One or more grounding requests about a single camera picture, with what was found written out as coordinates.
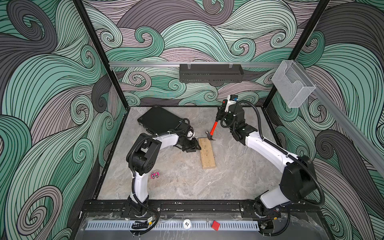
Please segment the wooden block with nails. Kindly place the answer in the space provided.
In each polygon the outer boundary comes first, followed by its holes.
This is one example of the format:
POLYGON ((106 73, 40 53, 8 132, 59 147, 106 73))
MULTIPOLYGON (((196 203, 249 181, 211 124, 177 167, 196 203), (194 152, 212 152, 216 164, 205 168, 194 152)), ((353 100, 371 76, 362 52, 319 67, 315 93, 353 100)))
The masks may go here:
POLYGON ((214 169, 216 168, 216 162, 211 141, 208 138, 199 138, 199 145, 201 147, 201 162, 202 168, 214 169))

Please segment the claw hammer orange black handle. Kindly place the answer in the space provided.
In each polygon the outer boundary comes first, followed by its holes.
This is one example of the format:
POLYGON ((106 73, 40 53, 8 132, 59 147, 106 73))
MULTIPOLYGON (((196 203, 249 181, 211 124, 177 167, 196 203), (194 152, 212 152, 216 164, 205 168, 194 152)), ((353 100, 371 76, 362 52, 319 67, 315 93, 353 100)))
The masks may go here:
POLYGON ((213 135, 214 135, 214 132, 216 130, 218 123, 223 119, 223 117, 226 113, 225 109, 227 106, 227 102, 228 102, 228 100, 223 100, 222 105, 220 107, 218 107, 218 111, 217 111, 216 118, 215 118, 215 123, 214 123, 212 129, 210 131, 206 131, 207 138, 209 141, 214 141, 213 135))

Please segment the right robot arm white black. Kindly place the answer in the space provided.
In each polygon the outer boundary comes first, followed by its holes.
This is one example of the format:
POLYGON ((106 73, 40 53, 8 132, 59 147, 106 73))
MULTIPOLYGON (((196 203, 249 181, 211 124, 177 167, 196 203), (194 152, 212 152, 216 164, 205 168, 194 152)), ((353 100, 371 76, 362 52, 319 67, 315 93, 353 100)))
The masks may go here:
POLYGON ((260 112, 251 102, 239 100, 230 95, 218 108, 216 121, 222 128, 228 128, 233 138, 244 146, 258 152, 281 173, 277 187, 255 198, 254 210, 258 217, 271 217, 277 206, 292 203, 307 203, 321 207, 325 203, 325 193, 319 183, 313 160, 298 156, 264 137, 261 121, 255 128, 246 123, 243 105, 253 108, 259 119, 260 112))

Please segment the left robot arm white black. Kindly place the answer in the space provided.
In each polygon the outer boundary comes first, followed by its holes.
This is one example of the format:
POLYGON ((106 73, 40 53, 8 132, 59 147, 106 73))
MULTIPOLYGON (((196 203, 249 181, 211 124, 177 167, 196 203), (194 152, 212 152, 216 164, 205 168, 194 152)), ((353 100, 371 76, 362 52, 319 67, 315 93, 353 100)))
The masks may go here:
POLYGON ((154 121, 139 120, 147 134, 139 135, 127 154, 126 160, 133 175, 132 190, 128 200, 137 215, 147 212, 157 213, 148 207, 148 179, 160 150, 176 147, 182 152, 200 151, 198 140, 194 137, 194 129, 190 120, 177 117, 175 120, 154 121))

